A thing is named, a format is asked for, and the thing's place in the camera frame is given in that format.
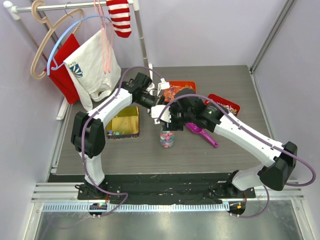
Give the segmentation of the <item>purple plastic scoop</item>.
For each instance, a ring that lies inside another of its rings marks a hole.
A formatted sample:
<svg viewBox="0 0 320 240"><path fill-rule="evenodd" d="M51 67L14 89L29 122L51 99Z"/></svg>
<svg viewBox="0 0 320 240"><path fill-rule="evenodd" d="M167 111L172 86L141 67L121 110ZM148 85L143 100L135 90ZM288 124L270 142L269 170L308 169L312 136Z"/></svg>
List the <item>purple plastic scoop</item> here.
<svg viewBox="0 0 320 240"><path fill-rule="evenodd" d="M211 144L214 148L218 148L219 144L217 141L214 140L214 138L208 134L204 129L198 127L196 124L194 123L187 123L186 127L188 127L188 129L194 133L194 134L198 134L200 136L202 136L209 144Z"/></svg>

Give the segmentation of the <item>orange candy box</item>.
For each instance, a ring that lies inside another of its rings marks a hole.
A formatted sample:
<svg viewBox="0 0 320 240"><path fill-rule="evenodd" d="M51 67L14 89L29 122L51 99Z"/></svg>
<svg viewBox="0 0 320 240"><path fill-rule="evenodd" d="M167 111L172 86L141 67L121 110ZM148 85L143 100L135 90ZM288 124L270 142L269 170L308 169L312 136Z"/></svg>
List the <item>orange candy box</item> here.
<svg viewBox="0 0 320 240"><path fill-rule="evenodd" d="M196 83L194 81L169 81L170 87L163 91L165 102L170 102L174 99L176 93L183 89L191 89L195 93L197 92Z"/></svg>

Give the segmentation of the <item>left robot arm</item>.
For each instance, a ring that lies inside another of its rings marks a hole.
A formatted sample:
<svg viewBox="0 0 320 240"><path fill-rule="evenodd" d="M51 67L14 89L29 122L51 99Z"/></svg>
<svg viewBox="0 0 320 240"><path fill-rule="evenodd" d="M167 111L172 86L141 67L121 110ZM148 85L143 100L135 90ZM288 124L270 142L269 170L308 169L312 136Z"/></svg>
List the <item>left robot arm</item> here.
<svg viewBox="0 0 320 240"><path fill-rule="evenodd" d="M106 144L108 123L124 108L136 103L148 110L165 103L163 95L152 95L153 81L143 73L134 79L121 80L119 87L105 101L87 113L79 111L73 121L71 143L79 152L85 171L84 186L93 198L100 200L107 188L103 184L101 153Z"/></svg>

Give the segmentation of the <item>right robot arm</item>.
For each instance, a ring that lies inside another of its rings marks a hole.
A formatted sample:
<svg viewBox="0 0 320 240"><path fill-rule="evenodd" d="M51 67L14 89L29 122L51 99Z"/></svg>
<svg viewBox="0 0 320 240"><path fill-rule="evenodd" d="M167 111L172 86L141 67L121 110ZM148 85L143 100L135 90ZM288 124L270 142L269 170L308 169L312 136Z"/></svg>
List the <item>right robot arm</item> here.
<svg viewBox="0 0 320 240"><path fill-rule="evenodd" d="M188 88L179 91L166 105L165 111L170 115L170 120L165 123L168 130L181 131L187 123L196 124L231 140L260 161L256 167L233 173L225 186L230 197L236 198L244 190L262 185L281 191L296 166L296 144L268 138L221 106L204 103L202 97Z"/></svg>

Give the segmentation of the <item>clear plastic jar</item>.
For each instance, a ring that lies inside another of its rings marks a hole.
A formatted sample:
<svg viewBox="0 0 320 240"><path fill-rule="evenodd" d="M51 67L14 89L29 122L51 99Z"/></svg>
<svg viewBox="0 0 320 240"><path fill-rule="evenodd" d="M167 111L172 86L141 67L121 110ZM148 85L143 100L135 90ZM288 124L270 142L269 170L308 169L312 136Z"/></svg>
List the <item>clear plastic jar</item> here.
<svg viewBox="0 0 320 240"><path fill-rule="evenodd" d="M160 131L160 144L164 148L170 148L174 145L175 135L172 131Z"/></svg>

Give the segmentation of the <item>gold tin of star candies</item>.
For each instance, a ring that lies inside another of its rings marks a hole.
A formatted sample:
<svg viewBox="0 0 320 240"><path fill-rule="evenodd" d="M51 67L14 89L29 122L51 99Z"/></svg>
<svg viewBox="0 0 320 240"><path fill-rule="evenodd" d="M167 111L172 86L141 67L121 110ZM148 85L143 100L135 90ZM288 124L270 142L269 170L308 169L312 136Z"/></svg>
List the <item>gold tin of star candies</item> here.
<svg viewBox="0 0 320 240"><path fill-rule="evenodd" d="M136 139L140 136L140 113L137 106L121 110L106 126L106 137L110 140Z"/></svg>

